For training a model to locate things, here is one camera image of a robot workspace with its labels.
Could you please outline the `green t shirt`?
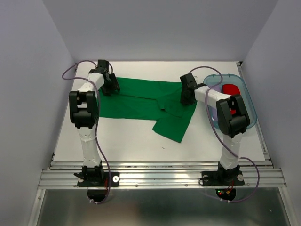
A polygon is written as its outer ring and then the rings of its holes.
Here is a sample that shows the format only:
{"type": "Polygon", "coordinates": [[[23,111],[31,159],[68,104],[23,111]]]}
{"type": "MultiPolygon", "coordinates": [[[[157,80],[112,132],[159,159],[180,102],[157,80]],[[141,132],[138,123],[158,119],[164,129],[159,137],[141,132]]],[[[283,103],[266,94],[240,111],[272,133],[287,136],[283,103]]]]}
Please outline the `green t shirt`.
{"type": "Polygon", "coordinates": [[[153,131],[181,143],[196,104],[180,102],[182,84],[118,77],[121,90],[110,96],[100,93],[100,117],[153,120],[153,131]]]}

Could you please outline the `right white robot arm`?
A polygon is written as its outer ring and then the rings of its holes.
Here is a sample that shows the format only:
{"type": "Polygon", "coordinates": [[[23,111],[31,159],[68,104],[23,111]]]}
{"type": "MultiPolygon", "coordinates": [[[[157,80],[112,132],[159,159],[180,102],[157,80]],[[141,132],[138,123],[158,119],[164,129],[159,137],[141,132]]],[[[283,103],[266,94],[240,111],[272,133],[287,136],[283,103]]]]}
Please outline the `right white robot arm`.
{"type": "Polygon", "coordinates": [[[222,133],[222,155],[216,171],[202,171],[199,183],[202,186],[244,185],[239,166],[239,150],[243,133],[250,118],[240,95],[223,94],[209,86],[197,84],[191,73],[180,77],[182,84],[180,102],[191,105],[197,101],[216,110],[219,130],[222,133]]]}

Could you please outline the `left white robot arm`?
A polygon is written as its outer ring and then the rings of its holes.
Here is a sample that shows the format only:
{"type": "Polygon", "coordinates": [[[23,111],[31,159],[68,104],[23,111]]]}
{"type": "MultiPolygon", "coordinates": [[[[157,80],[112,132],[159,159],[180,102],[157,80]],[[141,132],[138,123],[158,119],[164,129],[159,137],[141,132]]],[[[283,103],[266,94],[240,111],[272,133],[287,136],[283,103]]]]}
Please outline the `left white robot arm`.
{"type": "Polygon", "coordinates": [[[69,93],[70,120],[77,129],[83,150],[83,166],[78,178],[79,186],[105,186],[109,173],[102,166],[97,146],[97,125],[99,121],[99,91],[105,96],[120,91],[120,85],[109,61],[99,59],[94,69],[88,73],[85,83],[69,93]]]}

